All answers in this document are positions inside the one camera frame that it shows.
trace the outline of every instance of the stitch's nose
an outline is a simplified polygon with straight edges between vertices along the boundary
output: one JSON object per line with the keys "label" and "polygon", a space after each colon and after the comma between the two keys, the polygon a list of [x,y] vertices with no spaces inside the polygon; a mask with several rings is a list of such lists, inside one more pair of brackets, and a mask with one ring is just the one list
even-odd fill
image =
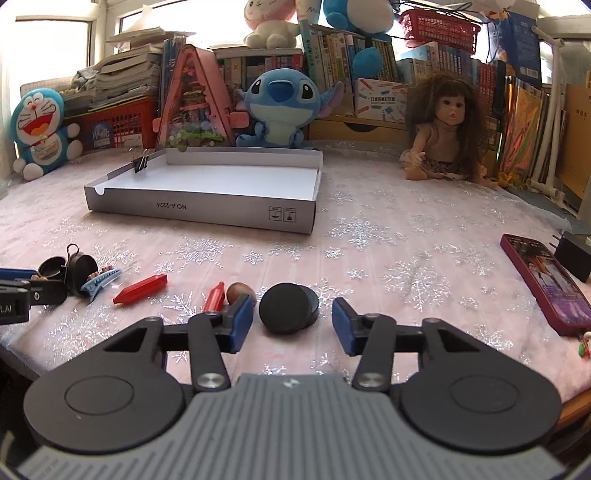
{"label": "stitch's nose", "polygon": [[289,100],[294,94],[293,85],[288,80],[275,80],[274,82],[269,82],[267,88],[269,89],[269,95],[271,95],[271,98],[277,103]]}

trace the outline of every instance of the blue label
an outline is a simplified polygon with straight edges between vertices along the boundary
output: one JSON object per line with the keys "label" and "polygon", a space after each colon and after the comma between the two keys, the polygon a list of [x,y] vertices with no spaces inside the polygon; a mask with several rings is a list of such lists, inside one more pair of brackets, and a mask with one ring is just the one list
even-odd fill
{"label": "blue label", "polygon": [[95,148],[108,148],[113,141],[113,131],[109,125],[96,124],[90,133],[90,141]]}

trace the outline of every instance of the wooden ball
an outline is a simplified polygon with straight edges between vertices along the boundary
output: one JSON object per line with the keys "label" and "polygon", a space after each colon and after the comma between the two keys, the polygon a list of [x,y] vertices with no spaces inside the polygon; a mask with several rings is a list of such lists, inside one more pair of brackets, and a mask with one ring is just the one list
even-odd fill
{"label": "wooden ball", "polygon": [[252,288],[250,288],[248,285],[246,285],[245,283],[241,283],[241,282],[235,282],[228,287],[228,290],[226,292],[226,298],[228,300],[228,303],[231,305],[242,294],[250,295],[250,297],[252,298],[252,301],[256,304],[255,291]]}

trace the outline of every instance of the stitch's ear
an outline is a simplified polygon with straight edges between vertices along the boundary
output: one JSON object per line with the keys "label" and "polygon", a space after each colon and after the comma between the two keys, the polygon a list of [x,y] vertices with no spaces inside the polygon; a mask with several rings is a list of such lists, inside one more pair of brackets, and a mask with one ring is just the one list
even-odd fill
{"label": "stitch's ear", "polygon": [[316,118],[329,116],[332,110],[341,103],[345,94],[343,82],[336,82],[332,87],[320,95],[320,111]]}
{"label": "stitch's ear", "polygon": [[241,100],[238,100],[238,102],[236,103],[236,110],[239,112],[246,111],[246,103],[244,102],[244,97],[246,96],[246,93],[243,92],[242,89],[240,89],[240,88],[235,89],[235,92],[241,98]]}

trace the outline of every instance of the red plastic basket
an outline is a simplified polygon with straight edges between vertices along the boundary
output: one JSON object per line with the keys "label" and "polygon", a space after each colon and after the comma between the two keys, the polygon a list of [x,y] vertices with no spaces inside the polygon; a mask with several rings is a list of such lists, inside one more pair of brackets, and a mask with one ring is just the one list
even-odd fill
{"label": "red plastic basket", "polygon": [[433,10],[414,8],[405,11],[398,23],[402,25],[406,46],[419,47],[438,41],[460,50],[476,53],[476,36],[480,27],[468,20],[444,15]]}
{"label": "red plastic basket", "polygon": [[120,106],[84,113],[65,119],[65,124],[80,125],[78,139],[84,151],[113,147],[154,148],[158,100],[149,97]]}

